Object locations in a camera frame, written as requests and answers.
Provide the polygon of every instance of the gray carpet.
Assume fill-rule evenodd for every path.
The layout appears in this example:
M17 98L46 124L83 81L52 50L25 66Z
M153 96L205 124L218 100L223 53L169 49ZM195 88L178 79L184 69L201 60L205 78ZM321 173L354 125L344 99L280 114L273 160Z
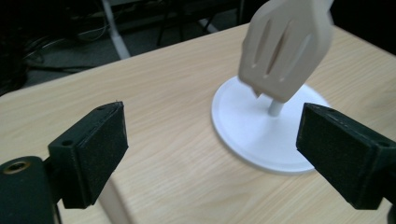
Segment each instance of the gray carpet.
M236 25L235 16L235 10L220 13L214 18L212 24L219 31L232 28ZM148 19L118 24L120 34L132 57L179 43L178 27L171 27L164 31L161 45L156 45L162 17L162 15L159 15ZM94 38L102 34L100 38L94 41L84 43L77 43L71 40L57 41L32 55L30 57L31 61L47 67L96 67L118 61L120 58L109 38L108 31L102 33L103 31L99 30L89 33L90 36L83 36L84 38ZM185 40L208 34L208 32L203 32L202 26L197 22L186 24L183 31ZM64 72L31 70L27 74L27 81L23 87L71 75Z

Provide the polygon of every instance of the white rod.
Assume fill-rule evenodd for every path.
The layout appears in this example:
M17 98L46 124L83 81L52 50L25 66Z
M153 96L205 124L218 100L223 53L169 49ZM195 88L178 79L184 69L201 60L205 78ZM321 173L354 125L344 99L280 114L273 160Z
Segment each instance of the white rod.
M99 196L99 203L105 210L108 219L113 224L132 224L129 217L128 210L122 202L121 196L116 188L116 185L108 179L102 193Z
M207 19L201 19L201 20L198 20L198 22L200 23L200 25L202 25L202 27L205 27L206 24L207 24L207 22L208 22L208 20L207 20ZM213 34L213 33L216 33L216 32L219 31L218 28L216 28L212 23L210 23L210 24L207 26L206 30L207 30L210 34Z
M279 101L273 100L270 108L268 109L268 114L271 117L277 117L280 114L280 111L282 110L283 103L280 103Z
M116 48L117 53L119 54L120 59L126 59L131 57L128 49L125 46L125 43L122 40L122 37L117 30L117 25L114 22L113 11L111 10L111 5L108 0L102 0L103 8L105 9L105 14L107 17L108 24L110 25L110 37L113 41L113 45Z

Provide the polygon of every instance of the cable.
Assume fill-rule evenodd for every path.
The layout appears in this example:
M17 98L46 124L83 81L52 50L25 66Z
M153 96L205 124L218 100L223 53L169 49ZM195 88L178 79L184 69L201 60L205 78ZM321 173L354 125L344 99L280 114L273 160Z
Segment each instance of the cable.
M92 69L95 66L68 66L68 67L49 67L49 66L37 66L37 65L28 65L29 70L40 70L40 71L50 71L50 72L59 72L59 73L68 73L75 74L78 72L82 72L88 69Z
M98 8L100 9L100 11L102 13L104 13L104 11L99 6L98 6ZM126 10L126 8L122 7L122 9L118 12L118 15L114 18L114 21L117 20L125 12L125 10ZM99 38L101 38L106 33L106 30L109 27L109 24L107 24L107 21L106 21L105 13L102 16L102 19L103 19L103 27L92 29L92 30L85 31L85 32L82 32L82 33L78 34L78 36L83 36L83 35L87 35L87 34L98 32L98 31L102 30L102 33L99 34L99 36L94 37L94 38L81 38L80 37L79 40L87 41L87 42L93 42L93 41L98 40ZM35 55L38 51L66 40L65 38L60 38L60 39L53 40L53 41L51 41L49 43L42 43L46 39L49 40L50 37L49 36L40 37L37 40L34 40L31 44L29 44L30 46L27 48L26 55L23 57L23 59L28 59L29 57Z

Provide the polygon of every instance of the white stand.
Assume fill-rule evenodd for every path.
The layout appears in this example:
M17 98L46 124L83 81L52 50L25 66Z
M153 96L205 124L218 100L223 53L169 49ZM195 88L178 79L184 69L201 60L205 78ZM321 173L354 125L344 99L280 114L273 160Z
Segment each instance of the white stand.
M110 38L113 41L113 45L119 54L120 59L127 59L131 57L128 49L123 42L122 37L117 30L117 25L114 22L113 11L111 10L111 5L108 0L102 0L103 8L107 17L108 24L110 25Z
M317 92L303 85L287 101L279 116L268 114L272 99L259 98L238 77L226 81L215 94L212 121L219 137L237 156L278 174L302 174L314 167L295 143L304 103L329 106Z
M99 202L112 224L133 224L132 219L129 217L128 210L111 177L108 179L99 196Z

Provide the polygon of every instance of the wooden table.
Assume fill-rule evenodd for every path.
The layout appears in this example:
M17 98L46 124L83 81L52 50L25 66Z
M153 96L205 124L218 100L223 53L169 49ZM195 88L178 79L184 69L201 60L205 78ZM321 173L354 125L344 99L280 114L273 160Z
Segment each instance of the wooden table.
M113 177L135 223L386 223L317 172L273 175L237 159L210 117L236 75L247 27L155 50L0 97L1 162L35 155L99 105L123 101L130 148ZM308 80L333 108L396 140L396 58L334 28ZM108 223L99 204L64 223Z

